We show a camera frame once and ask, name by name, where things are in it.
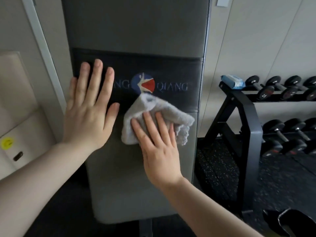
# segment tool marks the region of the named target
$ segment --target right arm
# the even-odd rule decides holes
[[[262,237],[182,176],[173,124],[168,131],[161,113],[158,112],[156,118],[160,134],[151,115],[144,113],[153,141],[142,130],[137,120],[132,119],[132,126],[143,152],[145,172],[194,233],[199,237]]]

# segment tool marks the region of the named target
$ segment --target cloth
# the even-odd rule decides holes
[[[185,145],[187,143],[189,129],[195,119],[191,115],[180,111],[178,108],[163,99],[147,93],[142,93],[124,115],[121,137],[124,144],[134,145],[139,143],[131,126],[132,118],[136,118],[143,130],[148,134],[146,124],[143,119],[143,113],[146,111],[149,111],[156,126],[157,121],[155,113],[160,111],[168,129],[170,127],[170,123],[174,124],[177,144]]]

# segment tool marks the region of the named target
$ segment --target yellow smiley face sticker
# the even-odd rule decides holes
[[[10,149],[14,141],[11,137],[6,137],[1,140],[1,148],[4,150]]]

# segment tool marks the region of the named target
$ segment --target floor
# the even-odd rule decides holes
[[[239,170],[221,139],[212,146],[198,149],[194,185],[218,203],[236,213]],[[263,209],[298,209],[316,219],[316,159],[276,156],[261,159],[254,212],[245,221],[259,232],[269,231]],[[26,233],[26,237],[45,236],[139,236],[138,222],[116,225],[98,223],[91,208],[85,166],[58,190]],[[172,215],[153,219],[154,236],[195,236],[186,223]]]

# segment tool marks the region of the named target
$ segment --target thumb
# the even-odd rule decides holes
[[[106,116],[105,116],[105,121],[104,121],[104,127],[103,127],[103,130],[105,132],[112,132],[112,129],[113,129],[113,125],[114,125],[114,122],[117,118],[117,115],[118,115],[118,112],[119,111],[119,103],[113,103],[107,113],[106,113]]]

